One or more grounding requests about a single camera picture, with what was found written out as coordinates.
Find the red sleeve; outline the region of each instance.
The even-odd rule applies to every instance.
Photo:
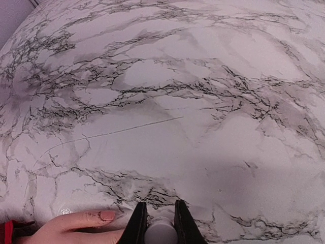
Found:
[[[0,244],[12,244],[14,228],[32,225],[33,223],[34,222],[28,222],[22,224],[12,220],[4,224],[0,224]]]

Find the finger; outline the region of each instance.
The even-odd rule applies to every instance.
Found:
[[[69,233],[72,243],[92,243],[92,244],[117,244],[124,230],[115,230],[98,234],[73,232]]]
[[[114,211],[85,211],[61,215],[45,226],[56,231],[73,231],[89,227],[107,225],[115,218]]]

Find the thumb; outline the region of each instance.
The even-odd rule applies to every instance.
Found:
[[[61,215],[46,224],[56,231],[74,231],[77,229],[107,225],[115,218],[114,211],[85,211]]]

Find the marble tabletop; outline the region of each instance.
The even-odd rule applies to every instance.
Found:
[[[325,241],[322,0],[47,0],[0,51],[0,220],[184,199],[209,243]]]

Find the hand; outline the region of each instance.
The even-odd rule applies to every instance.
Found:
[[[78,229],[110,224],[114,211],[86,211],[62,215],[47,222],[34,235],[14,240],[14,244],[116,244],[123,230],[83,233]]]

